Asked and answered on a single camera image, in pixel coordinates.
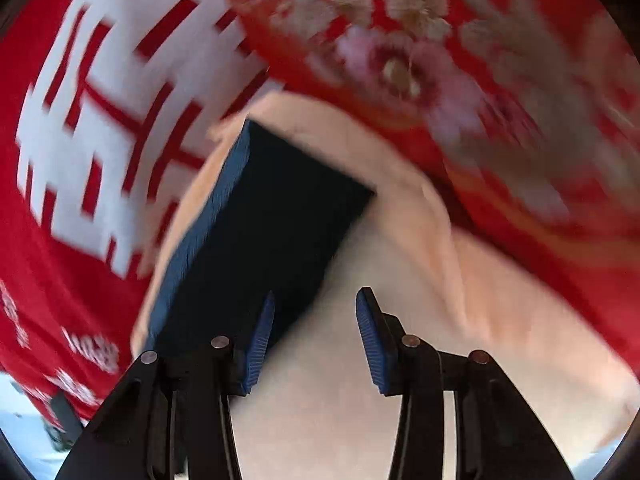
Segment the black shorts with grey waistband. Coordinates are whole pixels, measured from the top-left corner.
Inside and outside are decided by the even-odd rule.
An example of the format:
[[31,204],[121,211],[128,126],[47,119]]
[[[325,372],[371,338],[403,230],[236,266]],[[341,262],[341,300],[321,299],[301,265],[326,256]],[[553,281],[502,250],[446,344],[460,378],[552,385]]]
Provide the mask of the black shorts with grey waistband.
[[146,350],[186,352],[239,333],[274,300],[276,344],[314,302],[373,191],[258,122],[244,122],[219,178],[171,256]]

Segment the peach cushion cloth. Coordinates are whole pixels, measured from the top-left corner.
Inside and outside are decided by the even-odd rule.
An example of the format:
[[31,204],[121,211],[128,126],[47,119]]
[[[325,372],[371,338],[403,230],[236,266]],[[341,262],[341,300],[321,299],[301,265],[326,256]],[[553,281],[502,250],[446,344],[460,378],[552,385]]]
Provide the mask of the peach cushion cloth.
[[246,118],[375,189],[311,311],[232,411],[247,479],[383,479],[399,402],[372,384],[355,297],[434,348],[491,354],[576,466],[622,436],[639,406],[634,373],[559,295],[455,228],[431,181],[337,108],[272,92],[209,127],[213,154],[183,197],[157,260],[164,273]]

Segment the red bedspread with white characters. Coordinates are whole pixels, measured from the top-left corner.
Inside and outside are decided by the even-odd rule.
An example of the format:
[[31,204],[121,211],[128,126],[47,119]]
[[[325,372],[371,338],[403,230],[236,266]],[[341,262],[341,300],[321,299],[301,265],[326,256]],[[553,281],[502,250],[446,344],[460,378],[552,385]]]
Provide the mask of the red bedspread with white characters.
[[1,37],[1,367],[92,417],[216,120],[270,89],[226,0],[27,0]]

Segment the red floral embroidered pillow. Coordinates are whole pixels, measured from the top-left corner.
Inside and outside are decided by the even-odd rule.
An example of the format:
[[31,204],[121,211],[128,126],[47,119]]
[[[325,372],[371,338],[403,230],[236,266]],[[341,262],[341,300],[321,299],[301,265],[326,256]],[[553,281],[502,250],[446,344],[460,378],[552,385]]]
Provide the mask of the red floral embroidered pillow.
[[288,90],[393,143],[638,366],[639,39],[602,0],[228,3]]

